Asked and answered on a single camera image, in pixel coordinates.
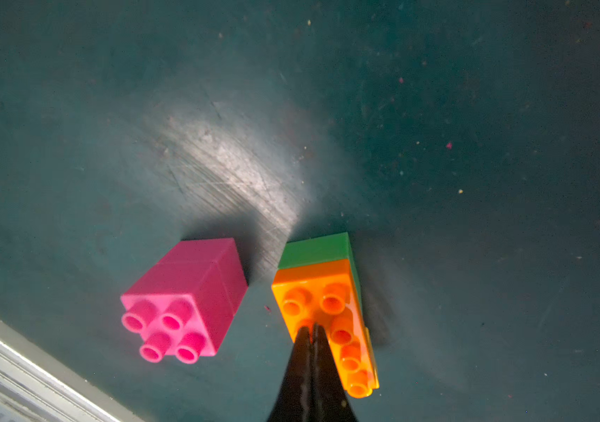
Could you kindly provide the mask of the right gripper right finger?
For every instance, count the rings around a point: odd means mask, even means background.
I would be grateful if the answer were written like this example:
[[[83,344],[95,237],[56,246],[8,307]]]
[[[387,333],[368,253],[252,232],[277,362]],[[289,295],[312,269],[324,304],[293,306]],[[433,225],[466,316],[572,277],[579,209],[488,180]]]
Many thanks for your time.
[[[311,334],[311,399],[313,421],[350,421],[357,418],[342,386],[324,327]]]

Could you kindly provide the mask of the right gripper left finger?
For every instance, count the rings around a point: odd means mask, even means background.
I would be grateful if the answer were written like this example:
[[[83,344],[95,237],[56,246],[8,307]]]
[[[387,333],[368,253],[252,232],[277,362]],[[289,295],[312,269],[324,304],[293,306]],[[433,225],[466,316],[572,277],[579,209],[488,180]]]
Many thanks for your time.
[[[313,419],[312,343],[310,329],[296,334],[280,391],[268,421],[307,422]]]

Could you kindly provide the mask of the orange long lego brick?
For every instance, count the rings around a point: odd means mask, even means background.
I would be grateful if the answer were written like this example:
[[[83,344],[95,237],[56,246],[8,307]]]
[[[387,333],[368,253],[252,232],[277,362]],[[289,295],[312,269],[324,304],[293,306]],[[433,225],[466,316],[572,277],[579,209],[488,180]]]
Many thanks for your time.
[[[280,269],[272,290],[291,339],[304,326],[317,323],[324,327],[349,396],[368,397],[380,388],[349,260]]]

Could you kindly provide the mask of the magenta lego brick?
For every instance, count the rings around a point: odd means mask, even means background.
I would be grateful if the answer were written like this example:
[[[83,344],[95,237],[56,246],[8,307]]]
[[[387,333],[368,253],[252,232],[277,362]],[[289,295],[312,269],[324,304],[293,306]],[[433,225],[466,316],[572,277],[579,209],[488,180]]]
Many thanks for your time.
[[[235,240],[180,241],[121,295],[122,325],[147,362],[217,355],[248,283]]]

